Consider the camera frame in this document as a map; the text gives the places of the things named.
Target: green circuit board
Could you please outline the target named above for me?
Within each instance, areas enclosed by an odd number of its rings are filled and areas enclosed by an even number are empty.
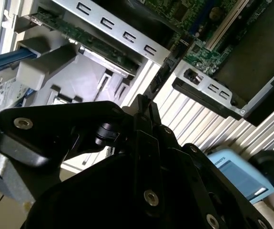
[[[248,27],[258,19],[271,2],[269,0],[250,0],[245,8],[249,10],[248,7],[253,4],[252,7],[254,9],[245,14],[248,18],[245,19],[244,26],[236,28],[237,23],[234,21],[233,25],[228,29],[230,32],[226,32],[216,47],[210,51],[206,49],[206,43],[234,7],[237,0],[139,1],[183,32],[188,32],[195,36],[195,42],[184,57],[184,60],[211,76],[229,56],[235,47],[234,43],[240,41],[248,31]],[[173,41],[177,42],[179,37],[179,34],[175,34]]]
[[[123,68],[131,75],[136,75],[138,65],[136,65],[121,51],[92,36],[80,27],[76,27],[46,11],[40,11],[32,15],[32,17],[39,23],[43,23],[46,27],[61,32],[66,37],[79,42],[90,51],[103,56],[105,59]]]

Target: ribbed metal surface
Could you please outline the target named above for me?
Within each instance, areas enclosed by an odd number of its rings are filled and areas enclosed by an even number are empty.
[[[158,71],[159,66],[149,62],[124,99],[122,106],[130,105],[137,94],[142,94]],[[247,121],[220,117],[194,100],[172,88],[173,74],[161,89],[155,102],[158,105],[162,123],[175,133],[180,145],[193,143],[203,151],[218,146],[232,148],[248,159],[262,149],[274,150],[274,112],[255,127]],[[83,170],[105,158],[106,151],[74,158],[68,165]]]

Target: bolt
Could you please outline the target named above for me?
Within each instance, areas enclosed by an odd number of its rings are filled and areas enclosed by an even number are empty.
[[[194,146],[191,146],[190,149],[194,152],[197,153],[197,149]]]
[[[167,127],[166,127],[164,130],[165,130],[168,134],[171,134],[171,133],[172,133],[172,131],[170,130],[170,128],[167,128]]]
[[[219,223],[213,215],[208,214],[206,218],[207,218],[207,222],[210,224],[211,228],[219,229]]]
[[[263,229],[267,229],[266,224],[264,224],[263,221],[261,221],[260,219],[258,220],[259,224],[262,226]]]
[[[146,190],[144,192],[144,199],[149,205],[151,205],[153,207],[155,207],[159,204],[159,199],[158,199],[156,193],[154,193],[152,190]]]
[[[14,125],[22,130],[29,130],[33,127],[33,122],[28,118],[16,118]]]

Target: sticker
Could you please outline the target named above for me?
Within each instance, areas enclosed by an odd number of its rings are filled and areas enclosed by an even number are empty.
[[[27,92],[27,87],[16,81],[16,78],[0,84],[0,111],[20,100]]]

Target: motherboard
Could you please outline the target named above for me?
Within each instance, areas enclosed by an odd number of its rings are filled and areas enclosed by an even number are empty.
[[[139,0],[170,23],[195,37],[184,60],[209,76],[272,0]],[[173,36],[176,43],[180,34]]]

